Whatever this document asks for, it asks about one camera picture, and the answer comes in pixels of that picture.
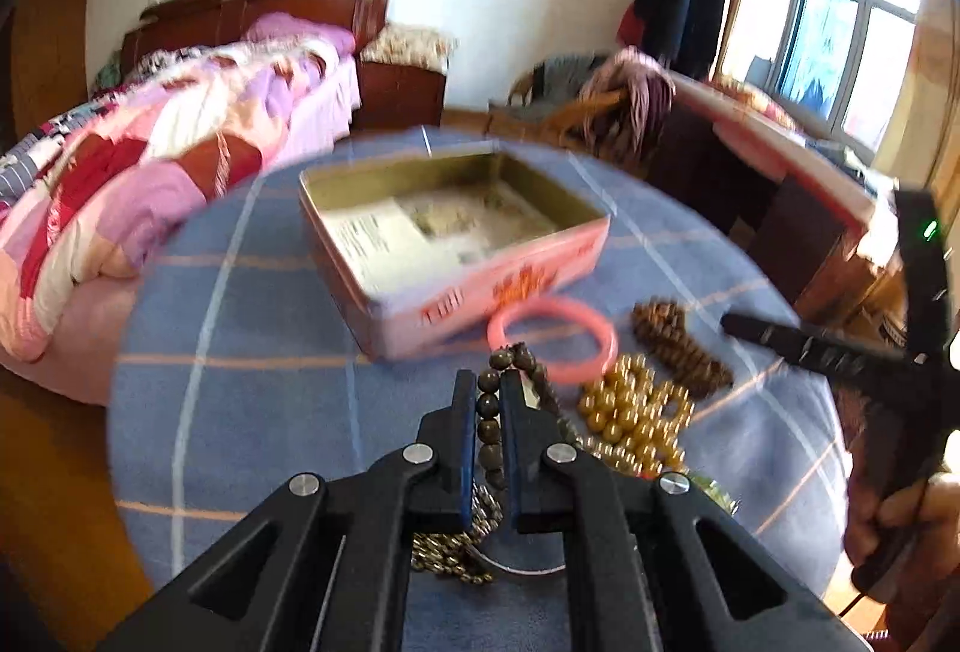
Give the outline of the person's right hand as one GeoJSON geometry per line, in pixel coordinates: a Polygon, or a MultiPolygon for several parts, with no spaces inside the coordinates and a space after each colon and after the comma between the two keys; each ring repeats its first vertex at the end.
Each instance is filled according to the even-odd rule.
{"type": "Polygon", "coordinates": [[[848,482],[848,525],[844,551],[861,566],[887,532],[916,533],[913,549],[896,581],[895,599],[885,610],[889,642],[885,650],[932,650],[932,631],[957,631],[958,476],[936,473],[926,483],[880,499],[859,471],[848,482]]]}

